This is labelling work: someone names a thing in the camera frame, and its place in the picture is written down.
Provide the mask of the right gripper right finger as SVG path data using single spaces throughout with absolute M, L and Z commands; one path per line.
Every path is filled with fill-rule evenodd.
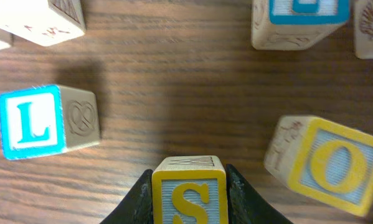
M 226 165 L 229 223 L 293 224 L 272 207 L 232 165 Z

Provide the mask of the yellow S block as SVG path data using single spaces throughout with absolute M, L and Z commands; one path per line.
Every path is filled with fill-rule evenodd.
M 154 224 L 228 224 L 227 180 L 217 156 L 167 157 L 152 175 Z

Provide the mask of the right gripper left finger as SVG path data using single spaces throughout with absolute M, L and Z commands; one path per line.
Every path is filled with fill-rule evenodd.
M 153 224 L 153 171 L 145 170 L 118 206 L 100 224 Z

